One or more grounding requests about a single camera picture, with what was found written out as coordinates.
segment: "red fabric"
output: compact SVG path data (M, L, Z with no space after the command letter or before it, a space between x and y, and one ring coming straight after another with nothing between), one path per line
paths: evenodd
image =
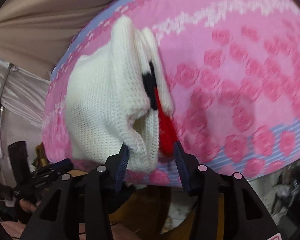
M166 157L173 156L173 144L178 140L176 130L173 127L170 117L166 116L162 110L158 89L154 89L155 99L157 101L159 116L159 149Z

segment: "pink fabric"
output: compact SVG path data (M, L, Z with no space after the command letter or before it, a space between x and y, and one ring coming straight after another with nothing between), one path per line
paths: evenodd
M92 29L51 82L43 128L50 160L72 157L64 122L71 70L80 55L109 41L122 13L156 35L174 124L188 153L216 171L240 171L247 178L300 157L300 129L293 128L300 122L300 10L292 1L134 0ZM168 162L159 159L146 183L172 185Z

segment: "pink ironing board cover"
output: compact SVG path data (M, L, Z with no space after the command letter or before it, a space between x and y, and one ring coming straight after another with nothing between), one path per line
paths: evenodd
M293 1L130 0L92 20L53 73L42 135L51 161L72 158L64 120L69 75L81 55L109 41L122 14L156 36L186 152L216 172L246 178L300 158L300 9ZM74 164L85 171L95 165ZM126 180L180 185L175 162L162 156L156 171L128 171Z

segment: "knit fabric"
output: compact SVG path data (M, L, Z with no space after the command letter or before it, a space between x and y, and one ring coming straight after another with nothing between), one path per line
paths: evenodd
M66 95L66 126L75 159L104 163L124 142L130 149L128 169L155 170L158 112L151 109L142 79L151 72L150 61L160 84L162 109L170 115L172 100L149 29L139 31L123 16L114 24L109 43L90 56L80 57Z

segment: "white lace print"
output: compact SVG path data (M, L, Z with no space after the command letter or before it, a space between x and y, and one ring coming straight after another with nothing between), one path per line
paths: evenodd
M291 0L223 0L219 2L212 2L210 6L196 11L193 15L185 12L180 12L174 19L167 18L165 21L152 26L152 30L156 35L158 45L164 38L165 34L175 32L181 33L186 29L186 25L197 25L202 20L205 20L205 27L214 27L221 19L226 20L228 12L238 12L245 14L248 11L255 12L260 10L261 15L268 16L275 10L283 13L284 11L292 11L294 14L299 14L300 9Z

